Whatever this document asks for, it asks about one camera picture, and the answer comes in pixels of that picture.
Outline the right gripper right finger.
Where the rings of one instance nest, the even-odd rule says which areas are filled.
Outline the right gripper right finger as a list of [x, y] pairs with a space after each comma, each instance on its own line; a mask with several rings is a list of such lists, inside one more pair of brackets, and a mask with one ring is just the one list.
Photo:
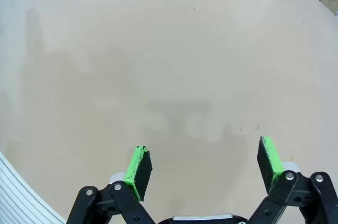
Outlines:
[[268, 136], [260, 138], [257, 161], [267, 196], [248, 223], [277, 223], [286, 207], [298, 207], [305, 223], [337, 223], [337, 194], [326, 172], [307, 178], [286, 169]]

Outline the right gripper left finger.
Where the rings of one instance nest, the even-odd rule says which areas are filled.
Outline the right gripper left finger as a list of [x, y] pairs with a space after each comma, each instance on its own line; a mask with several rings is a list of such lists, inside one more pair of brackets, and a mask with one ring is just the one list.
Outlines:
[[138, 146], [122, 179], [109, 182], [99, 190], [84, 186], [78, 192], [67, 223], [109, 223], [121, 215], [125, 223], [154, 223], [141, 202], [152, 171], [146, 146]]

